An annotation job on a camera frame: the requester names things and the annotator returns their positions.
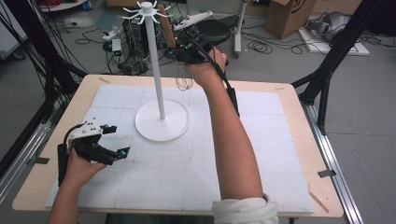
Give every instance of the wooden table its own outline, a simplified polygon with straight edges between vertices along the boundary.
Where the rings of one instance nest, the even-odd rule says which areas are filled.
[[[295,149],[309,188],[315,212],[313,214],[279,214],[281,217],[341,217],[344,210],[329,177],[321,178],[318,172],[326,170],[317,142],[294,88],[284,83],[232,81],[233,87],[240,91],[276,92],[279,95],[287,123],[290,128]],[[69,107],[54,130],[41,153],[41,157],[50,158],[46,165],[36,164],[26,178],[20,192],[12,204],[19,211],[48,211],[45,202],[58,174],[57,145],[62,143],[68,129],[84,119],[97,90],[101,85],[153,86],[152,77],[120,77],[89,75],[84,78]],[[162,78],[164,87],[175,87],[174,78]],[[105,213],[147,213],[149,211],[117,209],[80,209],[84,212]]]

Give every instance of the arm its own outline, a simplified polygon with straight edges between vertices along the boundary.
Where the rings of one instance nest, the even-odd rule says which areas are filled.
[[[209,55],[224,70],[226,55]],[[185,64],[205,91],[210,108],[221,199],[262,198],[262,182],[253,147],[211,63]]]
[[[47,223],[78,223],[78,195],[88,181],[106,166],[102,163],[91,164],[80,158],[73,149],[67,165],[64,182],[59,187]]]

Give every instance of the hand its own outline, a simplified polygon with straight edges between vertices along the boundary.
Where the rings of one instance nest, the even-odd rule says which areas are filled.
[[[222,71],[225,69],[225,63],[227,62],[227,55],[221,53],[218,49],[213,48],[209,52],[209,56],[219,65]],[[222,79],[217,73],[216,69],[212,65],[212,63],[204,62],[197,64],[189,64],[185,63],[184,67],[186,67],[195,82],[202,86],[204,89],[212,86],[212,85],[223,85]]]
[[[81,189],[88,181],[90,181],[96,173],[103,170],[105,164],[100,162],[90,163],[78,156],[77,152],[72,149],[69,161],[67,163],[66,175],[63,185],[73,189]]]

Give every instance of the electronic equipment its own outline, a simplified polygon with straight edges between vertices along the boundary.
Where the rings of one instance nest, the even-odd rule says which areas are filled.
[[[140,7],[135,5],[131,10],[138,10]],[[132,17],[136,12],[129,12],[128,17]],[[122,28],[125,33],[126,43],[129,50],[130,56],[138,56],[146,58],[149,56],[149,40],[146,31],[146,25],[138,24],[140,17],[136,17],[133,20],[124,20]]]
[[[212,63],[217,73],[226,84],[226,91],[233,103],[233,108],[239,116],[238,103],[236,99],[235,89],[231,86],[225,71],[222,71],[219,65],[208,55],[208,52],[213,49],[213,44],[195,27],[195,23],[212,15],[211,11],[190,16],[182,21],[177,26],[174,26],[174,31],[177,32],[176,47],[169,49],[169,53],[174,58],[183,63],[202,63],[208,60]]]
[[[67,162],[72,148],[75,149],[81,158],[87,161],[97,161],[112,165],[114,161],[125,159],[128,156],[129,147],[110,150],[98,144],[102,134],[115,133],[116,130],[116,126],[99,125],[95,118],[71,128],[64,136],[64,142],[58,145],[59,186],[64,181]],[[66,141],[69,134],[71,144],[67,147]]]
[[[111,48],[112,48],[114,56],[116,56],[116,57],[122,56],[121,40],[120,39],[112,39],[111,40]]]
[[[349,21],[349,16],[341,12],[325,12],[320,17],[309,20],[305,28],[322,35],[323,39],[333,43],[344,30]]]

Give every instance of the cardboard box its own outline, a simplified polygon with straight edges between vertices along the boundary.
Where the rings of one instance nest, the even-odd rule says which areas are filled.
[[[317,0],[272,0],[265,31],[283,39],[305,26]]]

